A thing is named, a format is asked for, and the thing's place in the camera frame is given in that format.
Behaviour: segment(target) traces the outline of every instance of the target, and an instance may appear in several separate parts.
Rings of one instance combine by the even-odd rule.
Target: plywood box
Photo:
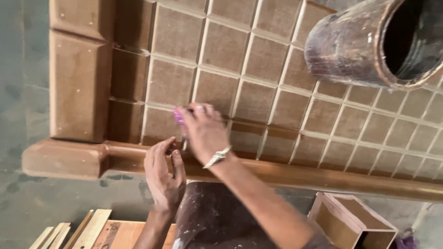
[[[398,229],[353,195],[318,193],[308,215],[341,249],[387,249]]]

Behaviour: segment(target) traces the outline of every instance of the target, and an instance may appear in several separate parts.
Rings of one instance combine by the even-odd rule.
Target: concrete floor
[[[345,9],[361,0],[318,0]],[[143,177],[108,172],[98,181],[30,177],[21,153],[49,135],[48,1],[0,2],[0,248],[28,248],[47,226],[75,229],[90,209],[143,221],[153,200]],[[315,192],[276,190],[304,214]],[[359,196],[400,230],[413,226],[419,248],[441,248],[443,205]]]

